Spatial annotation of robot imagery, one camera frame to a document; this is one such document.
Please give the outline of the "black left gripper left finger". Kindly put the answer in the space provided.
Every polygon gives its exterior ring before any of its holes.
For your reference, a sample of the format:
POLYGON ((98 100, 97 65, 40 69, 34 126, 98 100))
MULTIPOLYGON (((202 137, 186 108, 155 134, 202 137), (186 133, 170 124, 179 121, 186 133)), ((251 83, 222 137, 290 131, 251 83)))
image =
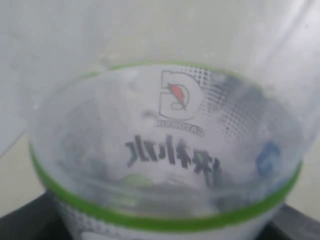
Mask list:
POLYGON ((2 240, 64 240, 66 227, 53 201, 44 193, 0 218, 2 240))

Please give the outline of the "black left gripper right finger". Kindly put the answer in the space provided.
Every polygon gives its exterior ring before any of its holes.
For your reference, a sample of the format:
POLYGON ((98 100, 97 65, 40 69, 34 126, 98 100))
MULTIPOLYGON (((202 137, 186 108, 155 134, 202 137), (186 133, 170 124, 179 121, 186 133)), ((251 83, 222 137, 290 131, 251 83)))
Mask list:
POLYGON ((263 240, 320 240, 320 222, 285 204, 262 231, 263 240))

